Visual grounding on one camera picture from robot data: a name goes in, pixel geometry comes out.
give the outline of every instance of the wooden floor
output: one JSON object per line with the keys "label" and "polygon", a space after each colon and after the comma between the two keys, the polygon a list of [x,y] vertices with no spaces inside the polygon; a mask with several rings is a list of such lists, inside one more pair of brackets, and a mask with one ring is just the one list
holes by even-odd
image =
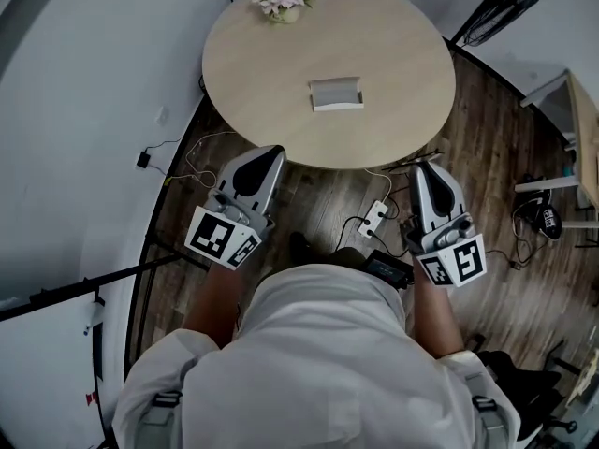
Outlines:
{"label": "wooden floor", "polygon": [[[442,131],[424,151],[443,152],[437,163],[461,184],[486,249],[503,250],[515,258],[510,218],[514,184],[525,172],[548,178],[561,176],[571,159],[562,151],[553,131],[536,122],[530,109],[519,107],[516,95],[468,60],[456,56],[455,63],[458,84],[454,108]],[[203,135],[230,129],[207,99],[202,108],[188,148]],[[206,139],[191,158],[196,167],[218,172],[232,157],[250,148],[252,145],[237,134],[222,135]],[[183,159],[175,174],[189,171]],[[406,185],[402,174],[393,175],[392,180],[393,190]],[[331,171],[287,164],[271,214],[277,227],[271,240],[262,246],[264,264],[256,278],[287,264],[287,240],[292,231],[303,232],[317,249],[331,252],[340,238],[343,221],[349,216],[365,215],[386,190],[385,179],[363,170]],[[172,181],[156,225],[164,241],[198,259],[197,254],[183,247],[183,241],[194,209],[204,203],[206,194],[207,190],[192,179]],[[399,222],[409,214],[408,192],[399,191],[392,197],[402,213],[397,220],[385,221],[377,234],[392,253],[400,253]],[[555,191],[553,198],[563,219],[582,218],[582,213],[574,212],[575,189]],[[383,250],[376,240],[358,234],[358,224],[354,221],[348,225],[343,244],[358,248],[364,255],[372,248]],[[548,349],[567,339],[564,358],[583,365],[597,345],[592,333],[599,319],[591,291],[591,283],[599,273],[599,250],[575,249],[584,236],[579,230],[564,231],[559,241],[551,242],[521,271],[510,269],[500,254],[489,254],[488,274],[452,294],[464,338],[482,333],[488,338],[486,349],[507,351],[523,369],[540,369]],[[542,237],[530,237],[543,242]],[[152,249],[148,260],[163,254]],[[409,255],[403,259],[409,261]],[[157,270],[141,351],[180,326],[202,279],[203,271],[183,261]],[[243,307],[251,295],[249,292]],[[132,357],[137,349],[136,326],[144,296],[140,291]],[[404,300],[409,306],[409,292]],[[566,394],[574,381],[574,376],[565,373],[561,392]]]}

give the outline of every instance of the flower vase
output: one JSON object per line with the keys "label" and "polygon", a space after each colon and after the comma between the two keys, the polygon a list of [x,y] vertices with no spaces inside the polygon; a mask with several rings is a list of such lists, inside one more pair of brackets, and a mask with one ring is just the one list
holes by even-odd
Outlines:
{"label": "flower vase", "polygon": [[300,7],[282,8],[279,13],[271,12],[269,20],[276,23],[293,23],[300,17]]}

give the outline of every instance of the fan grille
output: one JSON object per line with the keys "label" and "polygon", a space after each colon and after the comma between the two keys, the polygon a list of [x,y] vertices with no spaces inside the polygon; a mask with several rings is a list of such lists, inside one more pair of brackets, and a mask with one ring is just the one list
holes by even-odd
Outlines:
{"label": "fan grille", "polygon": [[532,7],[539,0],[485,0],[480,15],[464,35],[464,44],[476,47]]}

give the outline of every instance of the white cable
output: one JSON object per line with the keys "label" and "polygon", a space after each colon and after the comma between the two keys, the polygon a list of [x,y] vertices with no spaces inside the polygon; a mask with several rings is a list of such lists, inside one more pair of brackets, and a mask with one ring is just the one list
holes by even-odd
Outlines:
{"label": "white cable", "polygon": [[391,178],[389,176],[387,176],[387,175],[382,175],[381,173],[373,173],[369,169],[366,169],[366,168],[364,168],[364,171],[366,171],[367,173],[370,173],[371,175],[380,176],[380,177],[388,179],[388,181],[389,181],[389,191],[387,191],[387,194],[383,198],[383,203],[385,203],[385,201],[387,201],[387,198],[391,194],[391,188],[393,187],[393,182],[391,181]]}
{"label": "white cable", "polygon": [[[214,186],[216,186],[216,181],[218,180],[218,178],[216,177],[216,175],[212,172],[209,171],[208,169],[204,169],[202,171],[199,171],[196,167],[194,167],[194,165],[189,161],[189,155],[192,153],[193,150],[196,149],[196,146],[202,146],[202,140],[205,138],[210,138],[210,137],[217,137],[218,135],[225,135],[227,133],[235,133],[234,131],[220,131],[218,133],[212,133],[210,135],[204,135],[202,138],[200,138],[198,141],[196,141],[196,144],[194,146],[191,147],[191,149],[189,150],[189,152],[187,152],[187,154],[185,155],[185,163],[187,163],[187,165],[189,165],[191,167],[191,169],[194,171],[195,174],[193,175],[181,175],[181,176],[172,176],[171,178],[173,180],[179,180],[181,178],[193,178],[194,180],[196,180],[199,184],[201,184],[202,186],[204,186],[205,188],[213,188]],[[212,177],[214,178],[214,183],[212,185],[206,184],[204,181],[202,181],[200,179],[200,175],[203,175],[205,173],[208,173],[209,175],[212,175]]]}

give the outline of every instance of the white shirt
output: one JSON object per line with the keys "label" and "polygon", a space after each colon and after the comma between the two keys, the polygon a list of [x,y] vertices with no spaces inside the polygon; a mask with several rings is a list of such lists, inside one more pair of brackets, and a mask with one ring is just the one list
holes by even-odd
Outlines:
{"label": "white shirt", "polygon": [[397,292],[329,265],[292,268],[256,290],[222,351],[177,330],[131,369],[113,428],[121,449],[153,396],[183,393],[184,448],[475,446],[477,412],[465,378],[519,431],[511,403],[470,352],[433,359],[404,331]]}

